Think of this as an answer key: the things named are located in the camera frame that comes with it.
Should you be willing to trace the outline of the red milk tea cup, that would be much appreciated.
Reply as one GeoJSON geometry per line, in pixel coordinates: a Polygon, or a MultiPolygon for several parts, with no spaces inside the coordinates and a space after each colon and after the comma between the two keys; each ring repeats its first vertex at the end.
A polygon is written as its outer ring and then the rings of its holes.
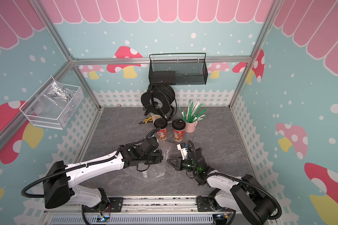
{"type": "Polygon", "coordinates": [[[186,128],[186,123],[182,119],[175,119],[172,122],[172,128],[173,128],[173,134],[174,134],[174,140],[176,142],[180,142],[183,139],[184,131],[186,128]]]}
{"type": "Polygon", "coordinates": [[[157,131],[158,138],[160,140],[166,140],[167,139],[167,126],[168,122],[164,118],[159,118],[154,121],[155,128],[158,128],[157,131]]]}

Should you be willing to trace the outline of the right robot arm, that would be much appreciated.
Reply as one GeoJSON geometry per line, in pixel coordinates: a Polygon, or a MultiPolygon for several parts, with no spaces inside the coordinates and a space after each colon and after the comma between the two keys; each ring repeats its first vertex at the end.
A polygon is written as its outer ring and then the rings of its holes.
{"type": "Polygon", "coordinates": [[[226,219],[224,211],[239,212],[252,225],[263,225],[282,216],[279,202],[252,175],[235,177],[220,173],[206,163],[201,148],[193,150],[186,144],[180,144],[178,148],[180,156],[167,162],[177,171],[191,173],[199,186],[213,188],[207,197],[197,197],[199,209],[219,212],[217,219],[227,224],[234,219],[226,219]]]}

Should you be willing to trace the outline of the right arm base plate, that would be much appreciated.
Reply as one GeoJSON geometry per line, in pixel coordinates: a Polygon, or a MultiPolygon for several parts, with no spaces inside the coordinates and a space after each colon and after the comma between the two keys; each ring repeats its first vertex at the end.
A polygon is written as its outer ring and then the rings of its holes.
{"type": "Polygon", "coordinates": [[[196,205],[198,212],[230,212],[230,208],[224,208],[219,206],[214,201],[214,198],[198,196],[196,198],[196,205]]]}

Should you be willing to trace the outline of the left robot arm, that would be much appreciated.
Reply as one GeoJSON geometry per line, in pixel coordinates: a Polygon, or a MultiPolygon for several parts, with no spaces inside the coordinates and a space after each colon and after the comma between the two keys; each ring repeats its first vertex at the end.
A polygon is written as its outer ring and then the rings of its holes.
{"type": "Polygon", "coordinates": [[[140,142],[121,145],[108,155],[76,164],[54,163],[41,179],[21,191],[27,198],[43,198],[46,209],[58,208],[65,204],[80,204],[88,208],[105,211],[111,203],[103,188],[87,188],[81,185],[86,180],[107,172],[128,167],[156,165],[164,159],[156,137],[147,137],[140,142]]]}

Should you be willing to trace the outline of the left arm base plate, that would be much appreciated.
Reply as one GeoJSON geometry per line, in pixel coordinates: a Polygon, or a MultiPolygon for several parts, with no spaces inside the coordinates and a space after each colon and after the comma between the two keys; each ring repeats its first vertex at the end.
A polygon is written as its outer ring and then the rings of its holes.
{"type": "Polygon", "coordinates": [[[100,202],[97,206],[89,208],[84,207],[85,213],[99,213],[99,212],[121,212],[123,207],[123,197],[109,197],[107,201],[100,202]]]}

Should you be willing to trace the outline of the clear plastic carrier bag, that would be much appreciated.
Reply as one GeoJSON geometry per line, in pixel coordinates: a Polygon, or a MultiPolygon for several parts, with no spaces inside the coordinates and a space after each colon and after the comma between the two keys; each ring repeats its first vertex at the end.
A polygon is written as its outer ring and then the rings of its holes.
{"type": "Polygon", "coordinates": [[[161,163],[150,165],[146,171],[137,171],[137,168],[128,167],[124,171],[131,177],[140,179],[145,182],[153,182],[169,178],[170,172],[175,169],[168,163],[170,158],[176,157],[179,152],[177,150],[177,144],[168,141],[159,141],[159,149],[162,150],[164,159],[161,163]]]}

